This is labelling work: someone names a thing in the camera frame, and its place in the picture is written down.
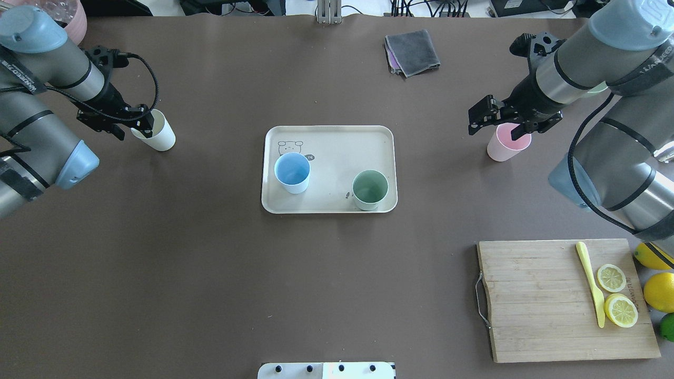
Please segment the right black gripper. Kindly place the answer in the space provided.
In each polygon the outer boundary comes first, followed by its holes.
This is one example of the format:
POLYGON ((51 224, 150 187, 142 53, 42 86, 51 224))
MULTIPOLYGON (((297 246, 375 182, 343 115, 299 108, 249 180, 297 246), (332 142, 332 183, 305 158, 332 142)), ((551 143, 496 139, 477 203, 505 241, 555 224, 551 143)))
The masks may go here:
POLYGON ((516 141, 533 132, 544 133, 562 120, 563 105, 544 95, 536 80, 536 70, 548 57, 553 57, 563 42, 548 32, 518 36, 509 50, 515 56, 527 58, 529 75, 504 101, 487 94, 469 109, 469 136, 487 126, 516 123, 518 126, 511 132, 511 139, 516 141))

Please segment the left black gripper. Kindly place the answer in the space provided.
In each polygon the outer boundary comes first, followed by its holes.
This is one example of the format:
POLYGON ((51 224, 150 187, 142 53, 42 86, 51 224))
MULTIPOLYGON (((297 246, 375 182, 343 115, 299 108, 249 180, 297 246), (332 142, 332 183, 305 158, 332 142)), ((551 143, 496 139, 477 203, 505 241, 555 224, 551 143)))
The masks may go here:
POLYGON ((105 46, 94 46, 86 50, 86 55, 91 60, 92 67, 99 69, 103 74, 104 83, 100 94, 91 100, 76 103, 80 109, 77 120, 96 132, 104 131, 112 134, 120 141, 125 139, 125 132, 120 125, 132 128, 132 131, 139 132, 144 138, 153 137, 152 110, 156 103, 152 103, 152 106, 128 105, 111 84, 113 69, 127 67, 130 58, 137 58, 144 63, 152 79, 156 81, 156 76, 147 61, 135 53, 123 53, 105 46))

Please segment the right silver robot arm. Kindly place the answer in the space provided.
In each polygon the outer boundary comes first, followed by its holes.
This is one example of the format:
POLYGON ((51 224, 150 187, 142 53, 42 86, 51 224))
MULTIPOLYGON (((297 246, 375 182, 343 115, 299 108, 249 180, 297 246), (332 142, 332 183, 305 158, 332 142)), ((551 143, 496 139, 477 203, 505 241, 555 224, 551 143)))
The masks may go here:
POLYGON ((510 46, 529 74, 503 101, 469 109, 469 134, 515 123, 512 139, 544 133, 562 110, 606 84, 618 101, 585 123, 549 182, 635 238, 672 255, 672 180, 648 164, 672 141, 672 1, 611 1, 566 40, 522 34, 510 46))

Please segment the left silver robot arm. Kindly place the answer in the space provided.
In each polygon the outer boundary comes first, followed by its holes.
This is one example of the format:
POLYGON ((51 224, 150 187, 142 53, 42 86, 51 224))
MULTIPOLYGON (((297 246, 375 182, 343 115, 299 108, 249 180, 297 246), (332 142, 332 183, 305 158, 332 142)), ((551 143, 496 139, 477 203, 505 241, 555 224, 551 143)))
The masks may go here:
POLYGON ((51 185, 69 189, 99 165, 99 159, 38 94, 54 91, 78 108, 77 119, 96 132, 124 140, 126 126, 153 137, 148 105, 132 106, 111 84, 114 68, 135 54, 95 46, 82 50, 65 29, 38 7, 2 12, 2 217, 34 201, 51 185))

